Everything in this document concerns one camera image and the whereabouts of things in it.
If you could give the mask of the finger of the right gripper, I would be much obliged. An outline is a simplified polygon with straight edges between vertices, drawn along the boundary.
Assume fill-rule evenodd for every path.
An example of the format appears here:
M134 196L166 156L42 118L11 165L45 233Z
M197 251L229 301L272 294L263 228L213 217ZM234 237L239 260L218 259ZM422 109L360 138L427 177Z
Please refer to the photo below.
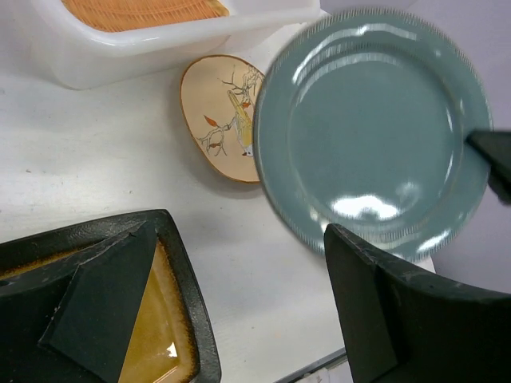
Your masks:
M488 185L505 206L510 205L511 132L473 130L465 142L489 164Z

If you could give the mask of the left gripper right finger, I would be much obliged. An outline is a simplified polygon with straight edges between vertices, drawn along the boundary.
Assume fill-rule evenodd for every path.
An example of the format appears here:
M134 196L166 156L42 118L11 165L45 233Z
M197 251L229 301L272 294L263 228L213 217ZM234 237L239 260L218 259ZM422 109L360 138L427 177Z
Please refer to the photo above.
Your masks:
M354 381L509 381L508 294L427 271L338 224L324 246Z

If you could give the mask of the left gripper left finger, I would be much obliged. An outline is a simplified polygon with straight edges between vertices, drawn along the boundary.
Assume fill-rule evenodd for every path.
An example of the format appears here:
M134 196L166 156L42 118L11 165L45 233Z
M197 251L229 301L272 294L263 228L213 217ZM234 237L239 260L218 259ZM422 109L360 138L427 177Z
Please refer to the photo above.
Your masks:
M117 382L156 250L151 223L1 281L3 382Z

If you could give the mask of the blue-grey round plate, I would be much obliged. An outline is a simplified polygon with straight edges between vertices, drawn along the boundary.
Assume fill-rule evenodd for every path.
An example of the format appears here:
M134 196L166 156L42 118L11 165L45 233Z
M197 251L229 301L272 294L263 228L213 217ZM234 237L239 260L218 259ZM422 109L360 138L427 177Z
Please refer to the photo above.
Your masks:
M419 263L477 210L489 165L466 138L492 128L481 79L451 38L406 11L353 6L271 63L254 158L275 213L313 251L337 223Z

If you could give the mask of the round bird pattern plate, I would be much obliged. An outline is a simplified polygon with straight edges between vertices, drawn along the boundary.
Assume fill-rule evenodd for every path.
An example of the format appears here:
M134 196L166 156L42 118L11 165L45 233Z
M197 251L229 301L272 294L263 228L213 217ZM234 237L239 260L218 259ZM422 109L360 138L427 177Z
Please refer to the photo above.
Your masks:
M253 149L253 116L263 73L232 55L193 61L180 80L185 124L207 162L222 176L259 183Z

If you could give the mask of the woven bamboo plate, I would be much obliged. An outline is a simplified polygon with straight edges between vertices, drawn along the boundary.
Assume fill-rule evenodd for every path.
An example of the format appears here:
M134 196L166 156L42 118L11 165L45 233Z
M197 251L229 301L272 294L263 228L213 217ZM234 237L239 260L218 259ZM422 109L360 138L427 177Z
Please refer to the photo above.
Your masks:
M87 26L109 33L230 15L221 2L208 0L67 0L63 5Z

